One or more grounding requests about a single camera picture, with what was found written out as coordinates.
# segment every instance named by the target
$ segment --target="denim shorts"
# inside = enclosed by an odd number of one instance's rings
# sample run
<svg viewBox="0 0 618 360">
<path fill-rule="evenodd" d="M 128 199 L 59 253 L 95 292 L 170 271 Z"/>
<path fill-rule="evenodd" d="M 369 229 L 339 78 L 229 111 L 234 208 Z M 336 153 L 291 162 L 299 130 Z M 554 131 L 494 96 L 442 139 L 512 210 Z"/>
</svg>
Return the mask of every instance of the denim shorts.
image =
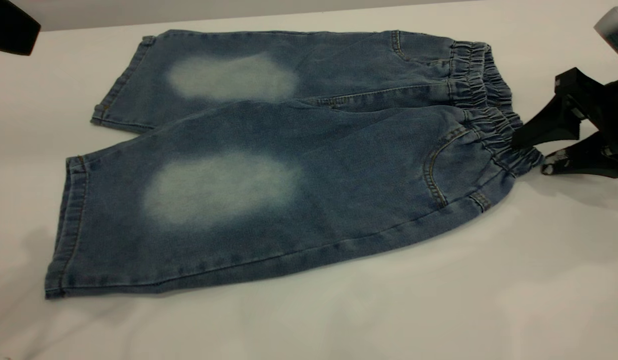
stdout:
<svg viewBox="0 0 618 360">
<path fill-rule="evenodd" d="M 486 43 L 403 31 L 147 36 L 66 161 L 46 298 L 260 280 L 457 228 L 542 161 Z"/>
</svg>

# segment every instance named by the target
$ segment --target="pocket stitching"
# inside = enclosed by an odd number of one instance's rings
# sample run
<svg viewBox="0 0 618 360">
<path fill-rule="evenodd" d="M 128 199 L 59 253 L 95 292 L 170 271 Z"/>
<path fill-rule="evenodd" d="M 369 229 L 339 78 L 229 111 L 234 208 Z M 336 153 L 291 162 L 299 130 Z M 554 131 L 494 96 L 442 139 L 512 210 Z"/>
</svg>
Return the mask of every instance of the pocket stitching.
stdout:
<svg viewBox="0 0 618 360">
<path fill-rule="evenodd" d="M 422 165 L 422 172 L 424 174 L 425 183 L 427 184 L 429 191 L 435 199 L 435 203 L 440 209 L 446 207 L 446 205 L 448 205 L 448 201 L 444 197 L 444 194 L 442 193 L 439 186 L 437 186 L 437 183 L 435 183 L 435 179 L 433 177 L 435 160 L 437 159 L 438 155 L 443 150 L 445 150 L 446 147 L 448 147 L 455 140 L 459 139 L 460 137 L 466 135 L 469 132 L 471 132 L 471 130 L 464 127 L 459 127 L 449 132 L 445 137 L 444 143 L 441 146 L 434 148 L 434 150 L 431 150 L 431 152 L 427 155 L 427 161 Z"/>
</svg>

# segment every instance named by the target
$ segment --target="shorts pocket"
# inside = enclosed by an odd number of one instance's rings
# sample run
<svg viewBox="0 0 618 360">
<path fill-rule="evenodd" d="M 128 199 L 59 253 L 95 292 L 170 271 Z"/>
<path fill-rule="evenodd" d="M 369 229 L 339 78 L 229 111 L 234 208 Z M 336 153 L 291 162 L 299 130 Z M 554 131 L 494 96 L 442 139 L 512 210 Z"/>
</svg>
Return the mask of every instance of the shorts pocket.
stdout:
<svg viewBox="0 0 618 360">
<path fill-rule="evenodd" d="M 449 132 L 423 164 L 424 180 L 439 208 L 474 193 L 501 170 L 478 134 L 465 127 Z"/>
</svg>

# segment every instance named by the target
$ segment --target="wall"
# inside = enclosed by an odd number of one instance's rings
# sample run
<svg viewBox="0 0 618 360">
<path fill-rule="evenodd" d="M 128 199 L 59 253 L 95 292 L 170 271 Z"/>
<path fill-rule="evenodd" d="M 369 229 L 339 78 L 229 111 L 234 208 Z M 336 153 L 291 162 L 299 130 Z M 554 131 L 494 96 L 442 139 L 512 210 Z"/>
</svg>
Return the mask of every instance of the wall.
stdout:
<svg viewBox="0 0 618 360">
<path fill-rule="evenodd" d="M 368 9 L 466 0 L 11 0 L 42 30 Z"/>
</svg>

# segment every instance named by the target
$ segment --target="elastic waistband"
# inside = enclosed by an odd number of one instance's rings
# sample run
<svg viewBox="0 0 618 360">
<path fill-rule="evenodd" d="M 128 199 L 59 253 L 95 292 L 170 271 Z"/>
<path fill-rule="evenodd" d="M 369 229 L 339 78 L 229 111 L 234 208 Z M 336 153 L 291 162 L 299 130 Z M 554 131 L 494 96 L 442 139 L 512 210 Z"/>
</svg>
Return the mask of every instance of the elastic waistband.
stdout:
<svg viewBox="0 0 618 360">
<path fill-rule="evenodd" d="M 450 97 L 466 111 L 466 126 L 480 136 L 494 161 L 514 176 L 528 173 L 544 160 L 535 148 L 514 150 L 511 141 L 523 123 L 513 111 L 512 92 L 483 42 L 456 41 L 450 61 Z"/>
<path fill-rule="evenodd" d="M 514 131 L 523 125 L 519 116 L 506 116 L 497 107 L 465 110 L 465 116 L 464 126 L 478 134 L 493 160 L 513 176 L 522 176 L 544 161 L 542 153 L 534 147 L 511 148 Z"/>
</svg>

